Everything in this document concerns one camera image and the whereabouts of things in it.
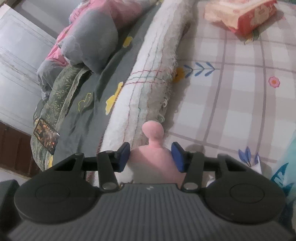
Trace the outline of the grey pink quilt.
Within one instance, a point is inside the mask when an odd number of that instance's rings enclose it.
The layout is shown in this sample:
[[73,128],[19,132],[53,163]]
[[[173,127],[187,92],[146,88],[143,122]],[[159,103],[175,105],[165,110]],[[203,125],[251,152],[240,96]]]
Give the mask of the grey pink quilt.
[[67,65],[84,64],[98,73],[116,49],[119,32],[156,1],[83,1],[69,16],[70,24],[56,39],[37,70],[42,99]]

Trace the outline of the blue white wet wipes pack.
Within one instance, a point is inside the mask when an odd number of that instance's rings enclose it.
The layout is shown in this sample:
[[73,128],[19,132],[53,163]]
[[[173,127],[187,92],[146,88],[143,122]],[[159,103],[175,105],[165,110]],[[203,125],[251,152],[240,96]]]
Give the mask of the blue white wet wipes pack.
[[216,179],[205,190],[206,204],[214,213],[248,225],[277,219],[295,231],[295,138],[269,179],[229,155],[217,159]]

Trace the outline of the white rolled fuzzy blanket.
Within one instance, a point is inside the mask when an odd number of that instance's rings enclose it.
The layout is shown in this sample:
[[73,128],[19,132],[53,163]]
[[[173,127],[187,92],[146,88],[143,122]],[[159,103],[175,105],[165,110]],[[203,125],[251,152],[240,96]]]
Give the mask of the white rolled fuzzy blanket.
[[177,47],[192,19],[194,1],[163,1],[156,7],[137,60],[119,90],[99,151],[116,150],[124,142],[132,148],[147,144],[146,121],[164,121],[176,75]]

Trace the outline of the green patterned cloth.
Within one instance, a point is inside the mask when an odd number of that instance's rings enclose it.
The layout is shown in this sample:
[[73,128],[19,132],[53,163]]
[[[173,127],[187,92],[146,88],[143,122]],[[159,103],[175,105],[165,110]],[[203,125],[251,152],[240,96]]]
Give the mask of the green patterned cloth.
[[90,74],[87,67],[65,67],[57,76],[48,99],[34,119],[31,149],[33,159],[42,171],[52,166],[62,122],[79,84]]

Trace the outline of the red pink tissue pack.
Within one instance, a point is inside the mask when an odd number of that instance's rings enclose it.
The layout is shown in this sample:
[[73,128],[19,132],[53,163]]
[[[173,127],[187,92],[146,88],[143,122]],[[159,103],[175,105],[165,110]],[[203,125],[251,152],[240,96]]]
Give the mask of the red pink tissue pack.
[[274,0],[209,1],[204,18],[222,22],[231,32],[245,37],[276,13]]

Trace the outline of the dark grey cloud sheet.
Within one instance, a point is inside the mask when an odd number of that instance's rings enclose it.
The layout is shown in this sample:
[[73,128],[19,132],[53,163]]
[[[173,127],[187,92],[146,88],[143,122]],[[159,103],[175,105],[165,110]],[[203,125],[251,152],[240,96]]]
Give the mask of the dark grey cloud sheet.
[[101,72],[81,78],[59,130],[53,165],[75,153],[83,153],[86,157],[96,155],[109,122],[105,113],[106,101],[115,94],[118,84],[129,78],[149,25],[159,8],[153,6],[123,30],[116,52]]

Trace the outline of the pink white plush doll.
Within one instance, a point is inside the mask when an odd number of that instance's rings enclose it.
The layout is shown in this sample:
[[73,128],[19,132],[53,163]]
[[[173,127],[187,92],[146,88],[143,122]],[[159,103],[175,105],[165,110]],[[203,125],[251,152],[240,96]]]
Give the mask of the pink white plush doll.
[[163,146],[164,129],[157,121],[147,121],[142,131],[149,143],[131,149],[129,160],[121,173],[116,173],[119,184],[177,184],[181,186],[185,174],[180,173],[171,151]]

